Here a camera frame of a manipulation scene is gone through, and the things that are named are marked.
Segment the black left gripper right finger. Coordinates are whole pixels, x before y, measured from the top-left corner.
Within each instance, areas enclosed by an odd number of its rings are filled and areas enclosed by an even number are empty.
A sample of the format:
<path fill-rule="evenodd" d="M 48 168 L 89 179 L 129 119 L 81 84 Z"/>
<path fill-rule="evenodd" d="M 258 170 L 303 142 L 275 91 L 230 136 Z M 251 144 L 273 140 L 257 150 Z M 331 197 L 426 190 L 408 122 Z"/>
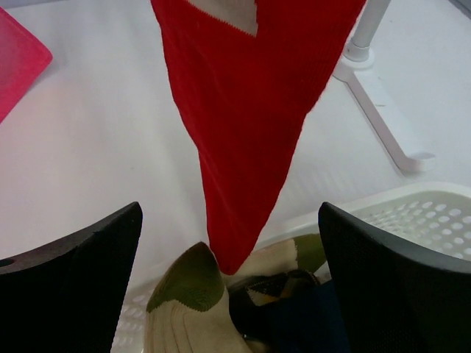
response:
<path fill-rule="evenodd" d="M 352 352 L 470 351 L 470 262 L 328 202 L 318 225 Z"/>

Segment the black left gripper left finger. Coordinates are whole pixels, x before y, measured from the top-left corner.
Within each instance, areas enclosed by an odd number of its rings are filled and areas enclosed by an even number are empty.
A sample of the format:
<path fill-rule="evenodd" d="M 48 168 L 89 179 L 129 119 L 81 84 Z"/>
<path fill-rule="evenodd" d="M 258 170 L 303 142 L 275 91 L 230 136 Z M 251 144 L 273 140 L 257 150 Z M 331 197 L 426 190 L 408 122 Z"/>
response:
<path fill-rule="evenodd" d="M 110 352 L 143 221 L 137 202 L 1 260 L 2 352 Z"/>

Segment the beige striped sock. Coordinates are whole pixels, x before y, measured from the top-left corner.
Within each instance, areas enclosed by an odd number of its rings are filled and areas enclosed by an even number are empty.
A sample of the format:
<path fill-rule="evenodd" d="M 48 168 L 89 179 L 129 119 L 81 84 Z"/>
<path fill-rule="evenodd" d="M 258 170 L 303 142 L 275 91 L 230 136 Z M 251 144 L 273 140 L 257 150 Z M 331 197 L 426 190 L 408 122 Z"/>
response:
<path fill-rule="evenodd" d="M 270 352 L 243 338 L 229 312 L 229 295 L 208 246 L 199 242 L 169 267 L 146 306 L 144 351 L 167 353 Z"/>

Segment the brown argyle sock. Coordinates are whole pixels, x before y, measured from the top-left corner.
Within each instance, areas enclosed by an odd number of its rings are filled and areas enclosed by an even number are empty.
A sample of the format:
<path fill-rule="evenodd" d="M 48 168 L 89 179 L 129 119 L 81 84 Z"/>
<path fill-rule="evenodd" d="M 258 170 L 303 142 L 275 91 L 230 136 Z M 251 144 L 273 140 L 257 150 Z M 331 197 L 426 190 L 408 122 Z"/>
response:
<path fill-rule="evenodd" d="M 241 334 L 264 337 L 268 332 L 268 309 L 318 285 L 314 273 L 305 270 L 250 277 L 228 289 L 230 317 Z"/>

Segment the red sock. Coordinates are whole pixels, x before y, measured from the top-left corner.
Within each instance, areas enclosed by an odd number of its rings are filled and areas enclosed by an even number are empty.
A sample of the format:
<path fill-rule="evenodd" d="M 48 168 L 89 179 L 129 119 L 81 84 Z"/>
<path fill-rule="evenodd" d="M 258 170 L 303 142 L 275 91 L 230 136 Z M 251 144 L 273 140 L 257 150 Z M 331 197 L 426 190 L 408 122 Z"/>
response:
<path fill-rule="evenodd" d="M 237 272 L 252 252 L 305 117 L 363 8 L 351 0 L 152 2 L 223 273 Z"/>

